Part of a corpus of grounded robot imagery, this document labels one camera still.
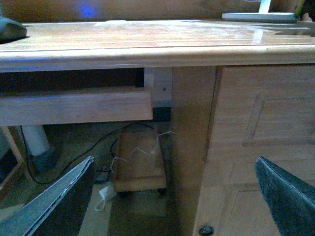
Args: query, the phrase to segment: cabinet door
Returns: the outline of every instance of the cabinet door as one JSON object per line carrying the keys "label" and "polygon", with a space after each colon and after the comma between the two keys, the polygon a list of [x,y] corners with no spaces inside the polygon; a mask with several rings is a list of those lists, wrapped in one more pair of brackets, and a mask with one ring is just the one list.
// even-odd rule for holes
{"label": "cabinet door", "polygon": [[315,183],[315,66],[220,69],[194,235],[279,236],[254,162],[264,156]]}

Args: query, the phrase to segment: power cord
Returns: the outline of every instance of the power cord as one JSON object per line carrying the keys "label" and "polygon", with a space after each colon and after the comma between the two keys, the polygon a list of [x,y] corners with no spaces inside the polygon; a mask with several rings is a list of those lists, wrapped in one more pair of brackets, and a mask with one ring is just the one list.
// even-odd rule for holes
{"label": "power cord", "polygon": [[[122,128],[119,128],[119,129],[115,129],[114,131],[108,133],[108,134],[105,134],[103,137],[101,137],[99,140],[97,140],[95,142],[95,144],[93,144],[88,150],[86,150],[84,153],[76,156],[72,161],[70,161],[64,168],[63,170],[59,173],[59,175],[54,178],[53,180],[51,181],[48,181],[48,182],[41,182],[39,180],[36,180],[36,178],[34,177],[34,175],[32,174],[31,172],[31,168],[30,168],[30,155],[29,155],[29,151],[28,151],[28,147],[27,147],[27,144],[26,144],[26,140],[25,140],[25,136],[24,136],[24,133],[23,133],[23,129],[22,129],[22,126],[20,126],[21,128],[21,133],[22,133],[22,139],[23,139],[23,142],[24,142],[24,148],[25,148],[25,151],[26,151],[26,165],[27,165],[27,170],[32,178],[32,180],[37,183],[37,184],[50,184],[50,183],[53,183],[55,181],[57,181],[58,179],[60,179],[60,177],[63,175],[63,173],[67,170],[67,168],[73,163],[75,162],[77,159],[79,159],[80,157],[84,156],[85,154],[87,154],[88,152],[90,152],[93,148],[95,148],[95,146],[101,142],[102,140],[106,139],[107,137],[113,135],[114,133],[118,132],[119,130],[122,130],[122,132],[125,132],[125,130],[127,128],[129,128],[130,126],[133,126],[133,125],[142,125],[142,126],[145,126],[145,127],[148,127],[150,129],[154,129],[153,127],[147,125],[147,124],[143,124],[142,121],[138,121],[138,122],[134,122],[134,123],[130,123]],[[112,143],[111,147],[110,147],[110,154],[112,155],[112,157],[115,157],[114,153],[113,153],[113,148],[114,148],[114,145],[115,143],[117,142],[118,139],[115,139],[115,141]]]}

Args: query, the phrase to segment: caster wheel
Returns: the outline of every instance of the caster wheel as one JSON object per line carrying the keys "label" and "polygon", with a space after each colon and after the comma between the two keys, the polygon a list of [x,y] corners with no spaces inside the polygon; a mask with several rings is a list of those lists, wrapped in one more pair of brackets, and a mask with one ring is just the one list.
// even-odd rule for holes
{"label": "caster wheel", "polygon": [[126,198],[132,194],[132,192],[119,192],[117,193],[120,198]]}
{"label": "caster wheel", "polygon": [[167,192],[166,188],[158,188],[157,189],[158,193],[160,193],[161,195],[164,195]]}

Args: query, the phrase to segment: blue light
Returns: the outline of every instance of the blue light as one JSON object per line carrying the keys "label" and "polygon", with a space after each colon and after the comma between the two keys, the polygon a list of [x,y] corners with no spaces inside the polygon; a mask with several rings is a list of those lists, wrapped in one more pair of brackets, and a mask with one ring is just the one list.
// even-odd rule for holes
{"label": "blue light", "polygon": [[81,5],[81,16],[84,18],[95,17],[95,7],[87,2]]}

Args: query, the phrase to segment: drawer panel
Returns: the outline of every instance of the drawer panel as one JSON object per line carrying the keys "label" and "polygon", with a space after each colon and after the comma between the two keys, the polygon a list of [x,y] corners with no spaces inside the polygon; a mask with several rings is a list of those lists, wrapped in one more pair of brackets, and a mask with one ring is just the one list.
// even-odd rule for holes
{"label": "drawer panel", "polygon": [[0,98],[0,125],[152,119],[150,88],[96,88],[21,93]]}

